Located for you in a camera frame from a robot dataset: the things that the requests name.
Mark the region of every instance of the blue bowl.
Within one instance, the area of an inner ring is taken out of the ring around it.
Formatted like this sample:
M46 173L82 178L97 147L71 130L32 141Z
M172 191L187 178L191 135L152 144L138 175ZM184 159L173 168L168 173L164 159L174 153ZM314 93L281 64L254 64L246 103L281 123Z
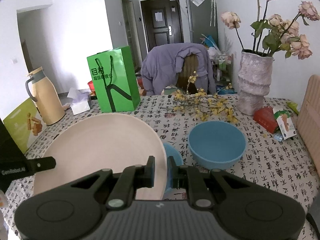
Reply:
M199 165L211 169L229 169L240 160L246 139L234 125L222 121L196 125L188 136L190 151Z
M167 154L167 166L168 166L168 171L167 171L167 185L165 186L165 192L168 192L168 189L172 187L172 175L171 175L171 170L169 168L169 156L172 156L174 158L174 161L177 166L183 165L183 159L181 157L180 152L178 152L171 144L169 143L163 143L165 153Z

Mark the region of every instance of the large round plate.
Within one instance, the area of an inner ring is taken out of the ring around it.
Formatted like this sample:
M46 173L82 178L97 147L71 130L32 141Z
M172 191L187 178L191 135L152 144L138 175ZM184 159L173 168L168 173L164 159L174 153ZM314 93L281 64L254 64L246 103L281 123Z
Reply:
M114 173L136 164L155 163L153 188L137 190L136 199L160 200L167 181L164 146L145 122L127 114L100 114L82 120L61 133L44 157L52 156L54 169L36 173L34 194L50 190L104 168Z

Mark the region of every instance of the textured gray vase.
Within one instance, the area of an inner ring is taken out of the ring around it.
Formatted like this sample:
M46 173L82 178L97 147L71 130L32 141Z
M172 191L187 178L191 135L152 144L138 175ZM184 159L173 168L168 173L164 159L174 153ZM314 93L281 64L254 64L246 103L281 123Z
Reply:
M246 51L241 54L237 108L244 114L254 115L262 108L264 96L270 92L273 57L261 57Z

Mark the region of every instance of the table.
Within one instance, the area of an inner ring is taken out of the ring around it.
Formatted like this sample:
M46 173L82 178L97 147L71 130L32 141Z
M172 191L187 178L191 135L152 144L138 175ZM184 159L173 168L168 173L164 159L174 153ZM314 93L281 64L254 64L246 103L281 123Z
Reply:
M235 108L237 96L225 95L230 106ZM288 109L285 99L265 98L265 105L282 106ZM195 165L196 161L188 151L188 133L192 127L201 122L193 113L172 112L172 98L168 96L142 97L141 104L134 115L149 124L162 141L171 143L179 150L184 164ZM293 123L297 116L290 111ZM49 126L27 151L27 158L42 157L52 141L71 125L101 114L97 101L93 101L92 108L82 114L73 116L71 109L66 111L65 117L58 123ZM253 121L251 116L243 115L235 108L235 115L240 120L236 126L247 139L247 151L241 160L231 169L231 174L257 183L271 190L288 195L297 200L308 210L320 189L320 179L309 152L299 134L292 140L284 142L274 140L272 135ZM224 116L212 116L212 120L225 120ZM13 231L19 235L13 217L19 204L33 194L34 177L15 180L11 183L6 195L9 207L2 208L4 219ZM164 199L183 199L186 197L182 189L173 190ZM299 240L316 239L314 230L306 222Z

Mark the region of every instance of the gray refrigerator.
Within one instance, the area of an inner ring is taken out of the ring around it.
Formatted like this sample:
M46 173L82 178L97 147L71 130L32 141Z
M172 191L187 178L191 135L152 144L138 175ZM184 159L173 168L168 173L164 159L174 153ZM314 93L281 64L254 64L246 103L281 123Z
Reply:
M210 27L211 18L211 0L204 0L202 4L196 6L191 0L187 0L188 17L190 27L190 38L192 43L201 43L205 36L211 35L216 44L218 44L218 16L216 15L216 24L214 26L214 15L216 12L213 10L212 26Z

